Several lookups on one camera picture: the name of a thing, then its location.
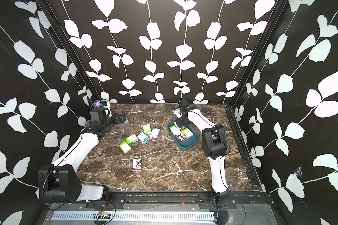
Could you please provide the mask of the green tissue pack front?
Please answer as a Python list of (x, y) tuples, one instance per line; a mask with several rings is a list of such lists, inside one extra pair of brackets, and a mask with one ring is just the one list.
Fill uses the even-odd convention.
[(169, 129), (174, 136), (180, 132), (179, 129), (176, 127), (176, 125), (169, 127)]

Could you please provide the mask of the light blue tissue pack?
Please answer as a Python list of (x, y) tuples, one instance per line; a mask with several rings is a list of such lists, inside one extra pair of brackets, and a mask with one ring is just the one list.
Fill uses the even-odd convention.
[(150, 138), (157, 139), (159, 133), (160, 133), (160, 129), (159, 128), (153, 128), (152, 131), (151, 131), (151, 133), (150, 133)]
[(149, 137), (144, 134), (143, 132), (141, 132), (139, 135), (137, 135), (137, 138), (143, 143), (146, 144), (149, 140)]

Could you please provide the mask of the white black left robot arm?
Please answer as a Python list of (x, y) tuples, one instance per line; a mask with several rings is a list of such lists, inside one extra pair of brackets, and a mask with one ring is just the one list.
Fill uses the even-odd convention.
[(117, 124), (124, 123), (121, 111), (111, 112), (108, 107), (90, 110), (91, 119), (85, 124), (77, 141), (59, 159), (38, 171), (39, 197), (48, 203), (74, 203), (78, 201), (108, 201), (107, 186), (82, 184), (77, 170), (90, 151)]

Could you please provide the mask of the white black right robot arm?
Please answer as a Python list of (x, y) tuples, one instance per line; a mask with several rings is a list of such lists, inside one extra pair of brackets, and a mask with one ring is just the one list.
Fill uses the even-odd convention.
[(186, 99), (180, 100), (174, 107), (176, 123), (179, 127), (194, 124), (202, 132), (202, 149), (210, 163), (212, 203), (216, 208), (226, 205), (230, 191), (225, 177), (224, 161), (228, 143), (224, 128), (210, 122), (194, 105)]

